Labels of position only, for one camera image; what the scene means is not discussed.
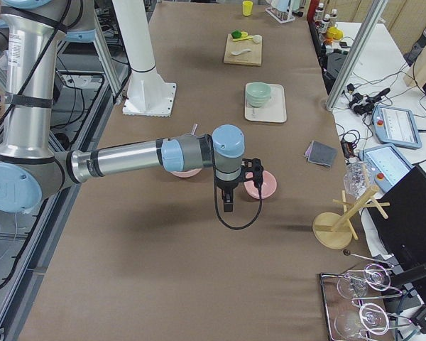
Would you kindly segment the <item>small pink bowl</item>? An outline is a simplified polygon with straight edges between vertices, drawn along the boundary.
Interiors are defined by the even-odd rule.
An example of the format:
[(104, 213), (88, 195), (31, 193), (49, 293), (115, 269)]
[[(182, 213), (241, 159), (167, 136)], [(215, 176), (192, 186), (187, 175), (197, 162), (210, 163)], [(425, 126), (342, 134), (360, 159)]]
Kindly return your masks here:
[[(246, 181), (244, 183), (246, 192), (253, 198), (259, 199), (258, 189), (253, 184), (253, 181)], [(277, 181), (275, 177), (268, 171), (263, 172), (263, 184), (261, 186), (261, 197), (263, 199), (272, 196), (277, 188)]]

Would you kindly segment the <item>white ceramic spoon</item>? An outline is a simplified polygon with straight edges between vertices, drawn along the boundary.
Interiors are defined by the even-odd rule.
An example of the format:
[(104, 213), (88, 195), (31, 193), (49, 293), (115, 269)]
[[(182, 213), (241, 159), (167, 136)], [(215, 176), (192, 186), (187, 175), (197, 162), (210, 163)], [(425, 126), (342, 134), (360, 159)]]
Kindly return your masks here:
[(243, 55), (243, 54), (246, 54), (246, 53), (250, 53), (251, 51), (252, 51), (252, 49), (245, 48), (245, 49), (242, 49), (242, 50), (231, 51), (230, 54), (232, 56), (236, 57), (236, 56), (240, 56), (240, 55)]

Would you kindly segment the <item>large pink bowl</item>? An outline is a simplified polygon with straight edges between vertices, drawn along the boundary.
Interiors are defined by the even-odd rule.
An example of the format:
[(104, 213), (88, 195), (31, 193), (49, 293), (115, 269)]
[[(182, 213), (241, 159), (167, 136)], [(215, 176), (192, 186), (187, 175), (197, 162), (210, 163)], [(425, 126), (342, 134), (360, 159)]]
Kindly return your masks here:
[(171, 173), (179, 178), (191, 178), (200, 173), (203, 160), (199, 137), (195, 133), (188, 133), (174, 140), (178, 143), (177, 159), (182, 165)]

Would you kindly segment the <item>white rabbit tray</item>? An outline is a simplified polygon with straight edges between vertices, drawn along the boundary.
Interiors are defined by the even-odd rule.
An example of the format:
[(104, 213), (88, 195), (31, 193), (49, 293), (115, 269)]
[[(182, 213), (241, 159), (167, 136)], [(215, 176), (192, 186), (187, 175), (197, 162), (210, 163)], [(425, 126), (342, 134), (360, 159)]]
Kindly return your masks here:
[(269, 84), (271, 98), (262, 107), (252, 107), (245, 101), (244, 117), (248, 121), (282, 124), (287, 121), (285, 90), (282, 85)]

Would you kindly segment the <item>grey folded cloth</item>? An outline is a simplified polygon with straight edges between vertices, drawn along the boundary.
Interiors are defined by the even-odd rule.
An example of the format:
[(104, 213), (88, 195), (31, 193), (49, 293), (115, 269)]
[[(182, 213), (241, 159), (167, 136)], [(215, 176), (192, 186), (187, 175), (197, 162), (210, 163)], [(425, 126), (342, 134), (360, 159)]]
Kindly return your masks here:
[(304, 156), (309, 163), (331, 168), (337, 156), (337, 149), (318, 141), (311, 141)]

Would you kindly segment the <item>stacked green bowls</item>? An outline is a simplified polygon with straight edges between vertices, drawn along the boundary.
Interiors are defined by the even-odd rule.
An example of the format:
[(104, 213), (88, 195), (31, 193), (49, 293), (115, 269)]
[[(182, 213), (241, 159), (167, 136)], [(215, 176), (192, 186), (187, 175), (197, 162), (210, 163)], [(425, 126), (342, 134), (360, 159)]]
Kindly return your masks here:
[(250, 82), (245, 86), (245, 95), (251, 107), (262, 107), (271, 98), (271, 87), (264, 82)]

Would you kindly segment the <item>wooden mug tree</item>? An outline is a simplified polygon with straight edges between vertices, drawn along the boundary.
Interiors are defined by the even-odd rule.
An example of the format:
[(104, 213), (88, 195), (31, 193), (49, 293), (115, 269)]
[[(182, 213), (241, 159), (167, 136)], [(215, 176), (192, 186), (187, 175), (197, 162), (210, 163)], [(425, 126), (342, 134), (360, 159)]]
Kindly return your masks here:
[(364, 208), (376, 208), (385, 219), (388, 214), (384, 210), (388, 202), (379, 203), (375, 194), (379, 191), (372, 179), (371, 165), (359, 161), (346, 167), (344, 189), (341, 200), (334, 202), (343, 208), (342, 214), (324, 212), (316, 216), (312, 229), (317, 240), (330, 249), (343, 249), (358, 235), (351, 223), (351, 218)]

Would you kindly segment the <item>wooden cutting board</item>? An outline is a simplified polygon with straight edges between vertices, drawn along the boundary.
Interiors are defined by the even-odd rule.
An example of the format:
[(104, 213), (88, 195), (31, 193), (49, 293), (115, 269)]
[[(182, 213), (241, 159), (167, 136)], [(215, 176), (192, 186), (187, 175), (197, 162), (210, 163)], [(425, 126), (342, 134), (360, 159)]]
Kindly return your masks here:
[(261, 66), (263, 37), (250, 35), (244, 38), (227, 36), (223, 62), (231, 65)]

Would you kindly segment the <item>green toy lime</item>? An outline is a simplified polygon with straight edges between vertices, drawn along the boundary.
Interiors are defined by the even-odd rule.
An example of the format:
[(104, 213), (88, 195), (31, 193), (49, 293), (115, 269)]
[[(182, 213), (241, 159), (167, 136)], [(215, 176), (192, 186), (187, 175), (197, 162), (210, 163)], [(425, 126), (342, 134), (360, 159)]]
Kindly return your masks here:
[(233, 31), (233, 32), (231, 33), (231, 37), (232, 37), (233, 39), (240, 38), (241, 36), (242, 36), (242, 32), (241, 32), (241, 31), (238, 31), (238, 30), (235, 30), (235, 31)]

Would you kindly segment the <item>near teach pendant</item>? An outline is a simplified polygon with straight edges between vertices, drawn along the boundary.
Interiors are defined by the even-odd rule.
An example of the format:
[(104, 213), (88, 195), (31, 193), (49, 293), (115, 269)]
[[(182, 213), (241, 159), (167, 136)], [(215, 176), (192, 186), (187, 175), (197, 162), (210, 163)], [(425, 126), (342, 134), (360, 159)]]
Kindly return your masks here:
[(393, 144), (364, 149), (359, 153), (359, 157), (370, 165), (371, 177), (384, 193), (413, 168), (413, 165)]

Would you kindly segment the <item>teach pendant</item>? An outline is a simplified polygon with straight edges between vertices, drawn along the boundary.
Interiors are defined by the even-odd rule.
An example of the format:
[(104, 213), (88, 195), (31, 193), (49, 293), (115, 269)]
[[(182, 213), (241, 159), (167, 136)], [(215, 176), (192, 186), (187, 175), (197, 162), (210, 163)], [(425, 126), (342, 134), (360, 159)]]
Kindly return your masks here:
[(373, 125), (377, 139), (383, 144), (402, 148), (422, 148), (413, 113), (409, 109), (375, 106)]
[(413, 165), (393, 144), (364, 149), (359, 153), (359, 157), (370, 165), (371, 177), (384, 193), (413, 168)]

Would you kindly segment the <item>wine glass rack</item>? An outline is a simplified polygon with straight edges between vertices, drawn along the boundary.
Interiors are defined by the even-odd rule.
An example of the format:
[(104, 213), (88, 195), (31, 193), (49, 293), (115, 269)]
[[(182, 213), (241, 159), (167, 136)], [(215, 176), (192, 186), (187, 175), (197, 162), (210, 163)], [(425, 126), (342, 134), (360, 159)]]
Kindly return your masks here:
[(382, 340), (412, 321), (386, 311), (383, 300), (401, 298), (391, 285), (389, 270), (376, 263), (340, 274), (319, 275), (322, 304), (329, 340)]

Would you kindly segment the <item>far teach pendant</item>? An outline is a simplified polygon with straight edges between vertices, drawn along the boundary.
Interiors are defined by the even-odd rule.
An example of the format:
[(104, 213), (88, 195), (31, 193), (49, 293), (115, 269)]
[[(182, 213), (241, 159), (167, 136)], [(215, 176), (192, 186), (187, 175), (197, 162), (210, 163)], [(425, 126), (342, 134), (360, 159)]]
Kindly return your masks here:
[(402, 148), (422, 148), (413, 113), (409, 109), (375, 106), (373, 125), (377, 139), (383, 144)]

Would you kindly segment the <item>yellow plastic cup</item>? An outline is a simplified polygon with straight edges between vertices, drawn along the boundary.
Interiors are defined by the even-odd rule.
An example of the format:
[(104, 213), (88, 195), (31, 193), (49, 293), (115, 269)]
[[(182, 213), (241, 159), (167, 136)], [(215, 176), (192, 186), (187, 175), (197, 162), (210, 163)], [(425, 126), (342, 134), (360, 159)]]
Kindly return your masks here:
[(253, 11), (253, 2), (250, 0), (242, 1), (242, 15), (250, 16)]

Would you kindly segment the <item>aluminium frame post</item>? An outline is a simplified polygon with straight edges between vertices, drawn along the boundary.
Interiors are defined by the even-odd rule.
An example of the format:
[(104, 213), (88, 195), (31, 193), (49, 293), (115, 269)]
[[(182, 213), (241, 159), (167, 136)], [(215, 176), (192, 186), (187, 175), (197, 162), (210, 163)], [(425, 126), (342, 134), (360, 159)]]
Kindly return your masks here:
[(387, 3), (388, 0), (373, 0), (371, 3), (368, 13), (356, 34), (351, 50), (349, 51), (325, 102), (327, 111), (331, 112), (335, 107), (343, 88), (346, 85), (346, 81), (351, 77), (359, 57), (366, 47), (366, 44), (368, 43), (379, 18), (387, 6)]

